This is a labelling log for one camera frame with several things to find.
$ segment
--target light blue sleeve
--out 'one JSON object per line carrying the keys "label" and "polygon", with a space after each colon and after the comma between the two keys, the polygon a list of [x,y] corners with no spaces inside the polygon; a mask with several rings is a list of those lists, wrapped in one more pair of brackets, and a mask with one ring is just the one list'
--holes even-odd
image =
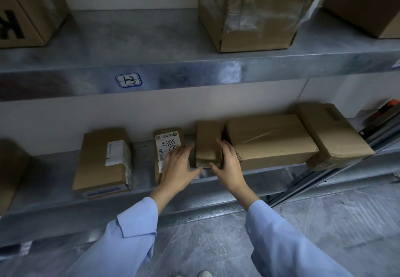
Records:
{"label": "light blue sleeve", "polygon": [[264,277],[352,276],[261,200],[248,209],[245,228]]}
{"label": "light blue sleeve", "polygon": [[67,270],[67,277],[133,277],[153,255],[158,210],[143,198],[107,224],[106,232]]}

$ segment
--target shoe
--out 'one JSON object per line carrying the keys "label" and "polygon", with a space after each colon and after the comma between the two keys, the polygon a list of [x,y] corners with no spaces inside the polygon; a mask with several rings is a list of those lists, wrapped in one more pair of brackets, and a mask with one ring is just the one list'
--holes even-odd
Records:
{"label": "shoe", "polygon": [[201,271],[197,277],[213,277],[209,271]]}

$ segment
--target cardboard box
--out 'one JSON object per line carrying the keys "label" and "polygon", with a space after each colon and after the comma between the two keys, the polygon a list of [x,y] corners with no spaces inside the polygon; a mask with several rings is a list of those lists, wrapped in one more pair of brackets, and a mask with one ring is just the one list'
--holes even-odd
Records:
{"label": "cardboard box", "polygon": [[304,163],[318,152],[294,114],[233,119],[227,122],[225,134],[243,171]]}
{"label": "cardboard box", "polygon": [[296,114],[320,149],[307,161],[309,169],[345,167],[374,154],[333,104],[299,104]]}
{"label": "cardboard box", "polygon": [[73,190],[88,199],[131,189],[132,156],[124,128],[97,130],[83,136]]}
{"label": "cardboard box", "polygon": [[198,121],[196,135],[196,167],[209,168],[210,162],[221,167],[222,149],[217,143],[221,139],[221,123]]}
{"label": "cardboard box", "polygon": [[339,17],[378,38],[400,38],[400,0],[325,0]]}
{"label": "cardboard box", "polygon": [[0,0],[0,48],[45,45],[69,12],[65,0]]}
{"label": "cardboard box", "polygon": [[13,200],[29,157],[15,142],[0,139],[0,216]]}
{"label": "cardboard box", "polygon": [[272,50],[292,44],[318,1],[198,0],[198,14],[218,52]]}
{"label": "cardboard box", "polygon": [[165,156],[178,146],[186,145],[185,135],[179,127],[156,130],[153,132],[153,141],[155,151],[154,171],[158,184],[162,178]]}

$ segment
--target galvanized steel shelf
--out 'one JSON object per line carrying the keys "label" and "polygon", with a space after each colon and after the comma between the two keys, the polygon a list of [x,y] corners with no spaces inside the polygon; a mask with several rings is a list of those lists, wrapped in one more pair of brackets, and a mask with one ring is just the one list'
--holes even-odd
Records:
{"label": "galvanized steel shelf", "polygon": [[[75,11],[47,46],[0,50],[0,101],[389,72],[399,59],[400,40],[323,10],[289,49],[228,54],[197,10]],[[116,76],[128,73],[141,81],[121,87]]]}

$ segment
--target marble floor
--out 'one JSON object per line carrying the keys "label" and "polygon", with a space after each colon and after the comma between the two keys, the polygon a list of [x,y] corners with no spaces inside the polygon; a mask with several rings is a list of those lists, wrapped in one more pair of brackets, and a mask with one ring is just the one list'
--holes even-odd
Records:
{"label": "marble floor", "polygon": [[[356,277],[400,276],[400,183],[295,201],[274,209]],[[259,276],[245,213],[161,229],[137,277]],[[0,262],[0,277],[60,276],[90,244]]]}

